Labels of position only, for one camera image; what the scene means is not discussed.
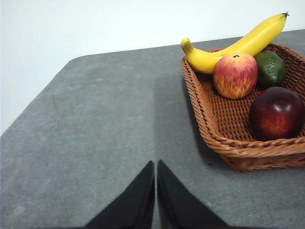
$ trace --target lime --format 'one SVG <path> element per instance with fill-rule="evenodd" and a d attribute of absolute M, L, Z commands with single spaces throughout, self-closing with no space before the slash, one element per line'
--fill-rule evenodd
<path fill-rule="evenodd" d="M 284 61 L 275 52 L 260 52 L 254 58 L 258 67 L 258 87 L 276 87 L 285 80 L 286 67 Z"/>

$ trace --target wicker basket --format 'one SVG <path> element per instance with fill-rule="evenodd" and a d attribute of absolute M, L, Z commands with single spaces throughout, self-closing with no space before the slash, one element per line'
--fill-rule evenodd
<path fill-rule="evenodd" d="M 271 43 L 264 50 L 284 60 L 287 75 L 281 86 L 296 92 L 305 102 L 305 58 L 279 44 Z M 211 75 L 195 72 L 185 56 L 181 63 L 200 134 L 229 166 L 243 172 L 305 167 L 305 127 L 291 139 L 262 142 L 253 137 L 248 113 L 260 89 L 255 88 L 242 99 L 227 99 L 217 93 Z"/>

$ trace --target white wall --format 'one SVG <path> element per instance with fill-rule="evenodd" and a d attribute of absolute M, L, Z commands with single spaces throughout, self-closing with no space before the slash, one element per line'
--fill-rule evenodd
<path fill-rule="evenodd" d="M 78 56 L 243 36 L 287 11 L 284 31 L 305 29 L 304 10 L 304 0 L 2 0 L 1 133 Z"/>

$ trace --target apple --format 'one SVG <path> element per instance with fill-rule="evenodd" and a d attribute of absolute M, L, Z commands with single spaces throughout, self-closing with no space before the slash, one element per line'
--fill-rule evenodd
<path fill-rule="evenodd" d="M 253 56 L 247 53 L 231 53 L 217 62 L 213 81 L 220 95 L 240 99 L 254 89 L 257 75 L 258 68 Z"/>
<path fill-rule="evenodd" d="M 289 89 L 270 87 L 252 102 L 249 123 L 261 141 L 297 137 L 305 123 L 304 102 Z"/>

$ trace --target banana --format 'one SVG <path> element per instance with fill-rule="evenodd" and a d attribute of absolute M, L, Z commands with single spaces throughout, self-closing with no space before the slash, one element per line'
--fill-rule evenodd
<path fill-rule="evenodd" d="M 191 44 L 189 38 L 181 41 L 181 47 L 194 70 L 212 74 L 216 63 L 226 54 L 245 52 L 252 56 L 257 55 L 281 33 L 287 16 L 289 16 L 288 12 L 280 13 L 262 21 L 236 43 L 217 52 L 197 49 Z"/>

